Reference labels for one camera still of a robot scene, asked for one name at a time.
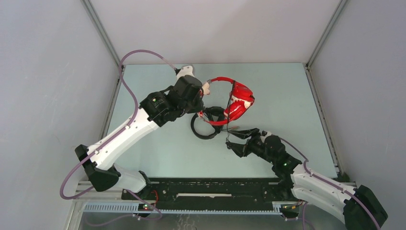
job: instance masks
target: red wire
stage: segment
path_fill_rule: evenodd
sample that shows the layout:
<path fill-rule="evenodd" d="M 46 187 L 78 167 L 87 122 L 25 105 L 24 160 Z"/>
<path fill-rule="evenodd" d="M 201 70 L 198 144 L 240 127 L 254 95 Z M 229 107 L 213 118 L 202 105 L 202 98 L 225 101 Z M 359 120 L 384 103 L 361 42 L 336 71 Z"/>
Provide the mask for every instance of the red wire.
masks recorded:
<path fill-rule="evenodd" d="M 157 197 L 156 200 L 155 200 L 155 204 L 154 204 L 154 206 L 156 206 L 157 203 L 158 203 L 158 193 L 157 193 L 156 190 L 152 191 L 151 193 L 155 193 L 155 196 Z"/>

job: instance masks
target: cable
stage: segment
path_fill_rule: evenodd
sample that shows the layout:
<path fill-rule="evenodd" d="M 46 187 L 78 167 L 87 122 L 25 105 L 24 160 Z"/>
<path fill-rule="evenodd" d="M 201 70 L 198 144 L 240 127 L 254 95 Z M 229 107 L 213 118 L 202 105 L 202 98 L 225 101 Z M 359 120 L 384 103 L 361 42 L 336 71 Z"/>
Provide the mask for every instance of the cable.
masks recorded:
<path fill-rule="evenodd" d="M 157 198 L 155 199 L 155 204 L 154 204 L 154 206 L 156 206 L 157 203 L 158 203 L 158 200 L 159 200 L 159 198 L 158 198 L 158 192 L 157 192 L 156 190 L 154 190 L 154 191 L 152 191 L 152 192 L 155 193 L 155 196 L 157 197 Z"/>
<path fill-rule="evenodd" d="M 344 188 L 342 188 L 342 187 L 340 187 L 340 186 L 338 186 L 338 185 L 336 185 L 334 183 L 331 183 L 330 181 L 328 181 L 328 180 L 326 180 L 326 179 L 324 179 L 324 178 L 322 178 L 322 177 L 320 177 L 320 176 L 318 176 L 316 174 L 312 174 L 310 172 L 310 170 L 307 168 L 307 163 L 309 162 L 309 159 L 300 150 L 298 150 L 295 146 L 293 146 L 291 143 L 289 143 L 289 141 L 287 141 L 287 140 L 285 140 L 285 139 L 283 139 L 281 137 L 279 137 L 279 138 L 281 140 L 283 140 L 286 144 L 290 145 L 295 151 L 297 151 L 304 158 L 303 167 L 304 167 L 304 170 L 309 175 L 314 176 L 316 179 L 318 179 L 318 180 L 320 180 L 320 181 L 322 181 L 324 183 L 327 183 L 330 186 L 333 186 L 334 188 L 340 190 L 341 192 L 343 192 L 343 193 L 349 195 L 351 198 L 353 198 L 364 209 L 364 211 L 368 214 L 368 216 L 371 218 L 372 222 L 375 224 L 376 229 L 381 230 L 381 227 L 379 226 L 379 224 L 376 221 L 375 217 L 373 217 L 372 213 L 368 210 L 368 208 L 356 196 L 354 196 L 353 194 L 351 194 L 349 191 L 345 190 Z"/>
<path fill-rule="evenodd" d="M 223 129 L 221 129 L 221 131 L 236 130 L 236 129 L 239 129 L 239 128 L 240 128 L 240 126 L 232 126 L 231 128 L 223 128 Z"/>
<path fill-rule="evenodd" d="M 296 218 L 287 218 L 287 217 L 282 213 L 282 217 L 285 219 L 285 221 L 298 221 L 298 220 L 302 220 L 302 221 L 304 221 L 305 223 L 307 223 L 313 230 L 316 230 L 316 228 L 314 227 L 314 225 L 313 225 L 310 221 L 308 221 L 308 220 L 305 219 L 304 215 L 302 215 L 302 218 L 298 218 L 298 217 L 296 217 Z"/>
<path fill-rule="evenodd" d="M 116 218 L 114 218 L 114 219 L 111 219 L 111 220 L 109 220 L 109 221 L 107 221 L 107 222 L 105 222 L 105 223 L 92 224 L 92 223 L 89 223 L 87 219 L 85 219 L 85 223 L 86 223 L 87 225 L 89 225 L 89 226 L 92 226 L 92 227 L 101 227 L 101 226 L 105 226 L 105 225 L 111 224 L 111 223 L 113 223 L 114 221 L 119 220 L 119 219 L 122 219 L 122 218 L 125 218 L 125 217 L 137 217 L 138 220 L 140 220 L 140 219 L 145 219 L 145 220 L 158 220 L 158 219 L 161 219 L 161 218 L 162 218 L 162 213 L 161 213 L 161 211 L 160 211 L 159 209 L 157 209 L 154 205 L 152 205 L 152 204 L 148 203 L 147 201 L 141 199 L 140 197 L 138 197 L 135 193 L 131 192 L 130 190 L 127 190 L 127 191 L 128 191 L 131 195 L 133 195 L 137 200 L 141 201 L 142 203 L 144 203 L 144 204 L 150 206 L 153 210 L 157 211 L 157 212 L 159 213 L 159 217 L 156 217 L 156 218 L 146 218 L 146 217 L 141 217 L 141 216 L 139 216 L 139 215 L 133 213 L 133 214 L 124 214 L 124 215 L 122 215 L 122 216 L 119 216 L 119 217 L 116 217 Z M 156 202 L 158 202 L 158 193 L 157 193 L 156 191 L 155 191 L 155 194 L 157 195 Z"/>
<path fill-rule="evenodd" d="M 307 206 L 307 204 L 308 204 L 308 202 L 306 202 L 306 203 L 304 204 L 303 209 L 302 209 L 302 227 L 303 227 L 303 230 L 306 230 L 305 211 L 306 211 L 306 206 Z"/>
<path fill-rule="evenodd" d="M 296 204 L 294 204 L 294 205 L 285 205 L 285 206 L 283 206 L 282 208 L 285 209 L 285 210 L 293 210 L 293 209 L 296 209 L 297 207 L 300 208 L 300 204 L 299 204 L 299 203 L 296 203 Z"/>
<path fill-rule="evenodd" d="M 228 98 L 228 102 L 227 102 L 227 125 L 226 125 L 226 130 L 227 130 L 227 138 L 226 138 L 226 142 L 228 142 L 228 139 L 230 138 L 230 130 L 228 129 L 228 124 L 230 123 L 230 105 L 231 105 L 231 98 L 233 96 L 233 90 L 234 90 L 234 86 L 236 85 L 236 81 L 233 81 L 233 86 L 231 87 L 231 92 L 230 92 L 230 97 Z"/>
<path fill-rule="evenodd" d="M 169 63 L 166 59 L 164 59 L 163 56 L 161 56 L 160 54 L 157 54 L 157 53 L 155 53 L 155 52 L 153 52 L 153 51 L 146 50 L 146 49 L 133 50 L 133 51 L 129 52 L 128 54 L 126 54 L 126 55 L 121 59 L 119 65 L 118 65 L 119 77 L 120 77 L 120 80 L 121 80 L 121 82 L 123 83 L 124 87 L 127 89 L 127 91 L 130 93 L 131 97 L 133 98 L 134 104 L 135 104 L 133 116 L 131 117 L 130 121 L 127 123 L 126 126 L 130 126 L 130 124 L 134 121 L 135 116 L 137 115 L 137 112 L 138 112 L 138 101 L 137 101 L 137 98 L 135 97 L 133 91 L 131 91 L 130 87 L 128 87 L 127 83 L 125 83 L 125 81 L 124 81 L 124 77 L 123 77 L 123 72 L 122 72 L 122 70 L 121 70 L 121 66 L 123 65 L 123 63 L 124 63 L 124 61 L 125 61 L 125 59 L 126 59 L 127 57 L 129 57 L 130 55 L 135 54 L 135 53 L 149 53 L 149 54 L 153 54 L 153 55 L 157 56 L 158 58 L 162 59 L 162 60 L 163 60 L 164 62 L 166 62 L 168 65 L 170 65 L 174 70 L 176 70 L 175 66 L 173 66 L 173 65 L 172 65 L 171 63 Z M 62 182 L 62 184 L 61 184 L 61 187 L 60 187 L 60 189 L 59 189 L 59 195 L 61 196 L 62 199 L 65 199 L 65 200 L 76 199 L 76 198 L 78 198 L 79 196 L 81 196 L 81 195 L 87 193 L 88 191 L 90 191 L 90 190 L 93 188 L 93 186 L 91 186 L 91 187 L 89 187 L 88 189 L 86 189 L 85 191 L 83 191 L 83 192 L 81 192 L 81 193 L 79 193 L 79 194 L 73 195 L 73 196 L 65 196 L 64 193 L 63 193 L 63 191 L 64 191 L 64 189 L 65 189 L 65 186 L 66 186 L 66 183 L 68 182 L 68 180 L 69 180 L 69 178 L 72 176 L 72 174 L 73 174 L 81 165 L 83 165 L 88 159 L 90 159 L 90 158 L 96 153 L 96 151 L 99 151 L 100 149 L 102 149 L 104 146 L 106 146 L 108 143 L 110 143 L 113 139 L 115 139 L 118 135 L 120 135 L 124 130 L 125 130 L 125 126 L 124 126 L 123 128 L 121 128 L 120 130 L 118 130 L 115 134 L 113 134 L 113 135 L 112 135 L 110 138 L 108 138 L 105 142 L 103 142 L 98 148 L 96 148 L 95 151 L 93 151 L 91 154 L 89 154 L 87 157 L 85 157 L 82 161 L 80 161 L 79 164 L 77 164 L 77 165 L 67 174 L 67 176 L 66 176 L 65 179 L 63 180 L 63 182 Z"/>

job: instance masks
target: white wall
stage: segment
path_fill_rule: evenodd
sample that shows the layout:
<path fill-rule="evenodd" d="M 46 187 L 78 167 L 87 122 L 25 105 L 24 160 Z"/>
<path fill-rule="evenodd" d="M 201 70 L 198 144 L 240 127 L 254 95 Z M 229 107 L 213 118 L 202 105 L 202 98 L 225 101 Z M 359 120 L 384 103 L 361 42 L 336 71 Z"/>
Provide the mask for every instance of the white wall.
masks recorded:
<path fill-rule="evenodd" d="M 352 0 L 312 67 L 346 171 L 404 229 L 406 1 Z"/>
<path fill-rule="evenodd" d="M 120 57 L 173 63 L 307 62 L 339 0 L 92 0 Z M 160 64 L 133 55 L 126 64 Z"/>
<path fill-rule="evenodd" d="M 0 1 L 0 21 L 1 229 L 63 229 L 60 184 L 97 141 L 117 70 L 79 0 Z"/>

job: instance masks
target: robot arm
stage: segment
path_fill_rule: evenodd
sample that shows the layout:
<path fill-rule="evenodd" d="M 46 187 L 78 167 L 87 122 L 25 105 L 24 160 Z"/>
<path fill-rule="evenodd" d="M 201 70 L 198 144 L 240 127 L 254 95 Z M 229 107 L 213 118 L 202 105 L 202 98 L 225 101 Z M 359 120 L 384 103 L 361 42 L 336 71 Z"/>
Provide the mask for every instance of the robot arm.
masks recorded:
<path fill-rule="evenodd" d="M 258 128 L 231 130 L 230 133 L 241 139 L 249 138 L 244 145 L 229 141 L 226 143 L 227 148 L 232 149 L 237 156 L 246 157 L 253 153 L 273 164 L 272 170 L 281 178 L 279 186 L 285 198 L 294 196 L 312 203 L 341 220 L 348 230 L 376 229 L 362 205 L 365 205 L 379 226 L 388 218 L 369 188 L 361 185 L 357 189 L 312 171 L 306 166 L 306 161 L 302 163 L 286 152 L 278 136 L 260 132 Z"/>
<path fill-rule="evenodd" d="M 97 143 L 89 147 L 79 145 L 75 149 L 79 160 L 91 155 L 83 167 L 95 190 L 102 192 L 117 186 L 138 193 L 147 186 L 149 180 L 143 172 L 126 170 L 114 162 L 130 146 L 168 121 L 201 111 L 201 89 L 202 83 L 194 77 L 193 66 L 185 66 L 177 71 L 174 86 L 150 93 L 140 103 L 131 123 L 132 116 Z"/>

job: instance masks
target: red headphones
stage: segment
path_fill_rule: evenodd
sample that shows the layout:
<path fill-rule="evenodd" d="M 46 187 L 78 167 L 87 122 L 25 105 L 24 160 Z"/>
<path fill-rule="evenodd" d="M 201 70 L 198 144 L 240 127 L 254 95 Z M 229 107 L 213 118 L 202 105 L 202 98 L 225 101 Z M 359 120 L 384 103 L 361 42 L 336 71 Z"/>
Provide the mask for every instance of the red headphones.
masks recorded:
<path fill-rule="evenodd" d="M 200 111 L 198 114 L 205 122 L 213 126 L 223 126 L 229 123 L 230 121 L 235 121 L 239 119 L 245 111 L 254 103 L 255 98 L 252 95 L 252 91 L 245 85 L 237 82 L 231 78 L 227 77 L 217 77 L 211 80 L 208 80 L 207 83 L 211 84 L 214 81 L 227 81 L 233 84 L 233 89 L 230 92 L 231 96 L 231 105 L 224 110 L 225 119 L 222 121 L 209 121 L 204 119 L 204 114 Z"/>

